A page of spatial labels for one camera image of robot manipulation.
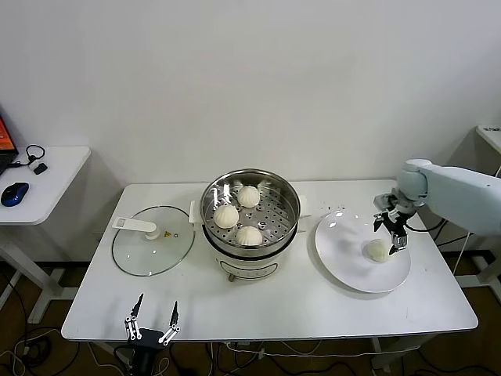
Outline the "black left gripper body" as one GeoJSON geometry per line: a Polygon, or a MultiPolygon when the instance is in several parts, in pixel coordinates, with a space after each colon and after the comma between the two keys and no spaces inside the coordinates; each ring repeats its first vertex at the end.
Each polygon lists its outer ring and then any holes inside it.
{"type": "Polygon", "coordinates": [[[133,347],[145,347],[145,348],[163,348],[164,341],[160,341],[163,338],[164,333],[161,331],[156,331],[153,329],[140,328],[139,334],[141,338],[135,336],[134,340],[131,340],[131,345],[133,347]]]}

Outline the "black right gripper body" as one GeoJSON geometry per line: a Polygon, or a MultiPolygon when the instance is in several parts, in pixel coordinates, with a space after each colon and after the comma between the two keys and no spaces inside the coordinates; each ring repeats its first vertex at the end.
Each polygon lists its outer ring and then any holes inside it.
{"type": "Polygon", "coordinates": [[[397,209],[386,209],[382,212],[382,217],[383,224],[389,233],[406,233],[405,225],[412,215],[397,209]]]}

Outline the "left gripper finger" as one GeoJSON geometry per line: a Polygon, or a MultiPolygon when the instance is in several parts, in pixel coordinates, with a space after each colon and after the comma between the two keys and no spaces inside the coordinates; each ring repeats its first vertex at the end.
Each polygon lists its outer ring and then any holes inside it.
{"type": "Polygon", "coordinates": [[[139,296],[138,301],[134,304],[130,314],[124,320],[124,328],[126,330],[128,340],[130,341],[139,341],[142,339],[142,334],[137,321],[142,299],[143,294],[139,296]]]}
{"type": "Polygon", "coordinates": [[[179,314],[178,314],[178,302],[175,301],[175,304],[173,305],[173,310],[172,310],[172,313],[171,313],[171,319],[170,319],[170,322],[169,322],[169,328],[157,340],[157,342],[159,344],[167,345],[173,339],[173,337],[176,336],[177,333],[179,333],[180,327],[178,326],[178,318],[179,318],[179,314]]]}

